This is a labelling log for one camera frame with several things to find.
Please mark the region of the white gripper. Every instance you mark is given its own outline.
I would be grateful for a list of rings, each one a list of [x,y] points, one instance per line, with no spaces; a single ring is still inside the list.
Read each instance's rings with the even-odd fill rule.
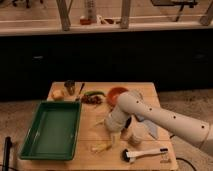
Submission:
[[[111,144],[113,147],[117,146],[120,142],[120,136],[125,136],[128,132],[128,128],[132,122],[132,117],[122,111],[116,106],[105,118],[104,124],[110,134]]]

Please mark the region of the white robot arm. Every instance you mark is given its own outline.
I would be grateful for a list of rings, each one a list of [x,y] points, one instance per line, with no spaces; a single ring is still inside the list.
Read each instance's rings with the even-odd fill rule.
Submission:
[[[213,124],[151,106],[137,90],[121,93],[104,123],[110,132],[120,132],[133,114],[159,125],[213,157]]]

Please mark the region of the beige cup under arm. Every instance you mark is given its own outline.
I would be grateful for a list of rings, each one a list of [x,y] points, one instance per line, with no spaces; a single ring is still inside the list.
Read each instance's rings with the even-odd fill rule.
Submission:
[[[144,132],[144,125],[141,122],[136,122],[132,119],[132,122],[128,128],[126,139],[131,145],[137,146],[143,141]]]

